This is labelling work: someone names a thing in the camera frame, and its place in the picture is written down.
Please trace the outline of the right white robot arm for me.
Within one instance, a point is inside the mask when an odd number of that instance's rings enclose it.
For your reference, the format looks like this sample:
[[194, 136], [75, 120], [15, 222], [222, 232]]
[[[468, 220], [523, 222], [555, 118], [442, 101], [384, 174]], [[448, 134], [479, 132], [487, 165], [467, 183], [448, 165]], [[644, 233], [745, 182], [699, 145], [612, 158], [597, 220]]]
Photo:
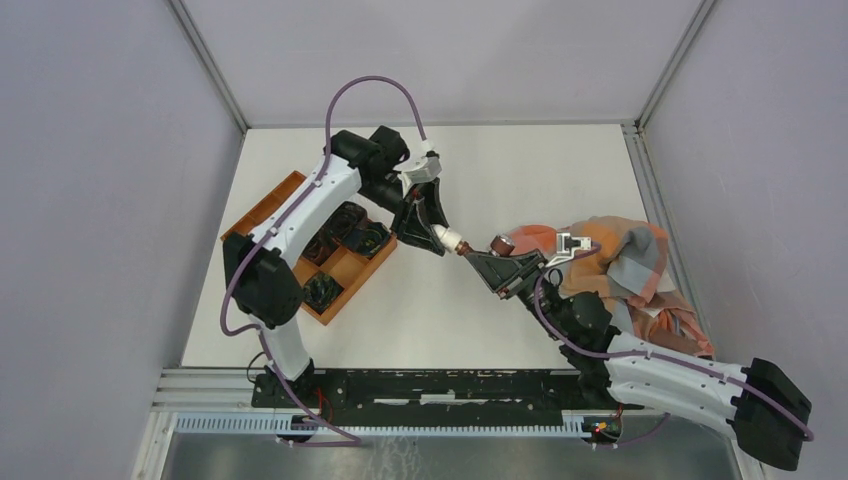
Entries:
[[562, 296], [538, 251], [499, 256], [463, 254], [489, 290], [518, 299], [583, 375], [580, 400], [591, 408], [610, 401], [637, 405], [709, 427], [771, 467], [795, 471], [805, 443], [812, 403], [776, 364], [722, 363], [657, 346], [624, 332], [596, 291]]

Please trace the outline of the brown water faucet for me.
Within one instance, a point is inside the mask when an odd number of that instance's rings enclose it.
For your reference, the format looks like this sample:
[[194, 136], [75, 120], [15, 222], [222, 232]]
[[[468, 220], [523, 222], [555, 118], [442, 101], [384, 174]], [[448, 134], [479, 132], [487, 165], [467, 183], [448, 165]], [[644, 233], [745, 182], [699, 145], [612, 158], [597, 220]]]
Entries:
[[515, 243], [512, 238], [506, 234], [496, 235], [482, 250], [475, 249], [465, 240], [461, 240], [455, 247], [455, 253], [459, 256], [485, 254], [495, 257], [509, 257], [514, 250]]

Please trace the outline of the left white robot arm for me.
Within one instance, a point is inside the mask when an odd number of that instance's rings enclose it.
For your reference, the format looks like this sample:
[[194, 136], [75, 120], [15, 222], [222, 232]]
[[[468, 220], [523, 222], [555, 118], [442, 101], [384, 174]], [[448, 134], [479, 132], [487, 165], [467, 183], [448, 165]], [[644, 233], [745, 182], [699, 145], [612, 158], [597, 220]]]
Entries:
[[391, 232], [406, 245], [439, 256], [448, 229], [439, 199], [439, 154], [429, 140], [424, 154], [410, 156], [400, 134], [379, 127], [363, 138], [347, 130], [333, 135], [324, 159], [280, 207], [248, 233], [231, 232], [223, 242], [226, 293], [221, 311], [234, 301], [257, 330], [279, 377], [276, 392], [293, 407], [313, 397], [313, 364], [295, 316], [304, 300], [293, 272], [307, 244], [332, 214], [359, 194], [393, 215]]

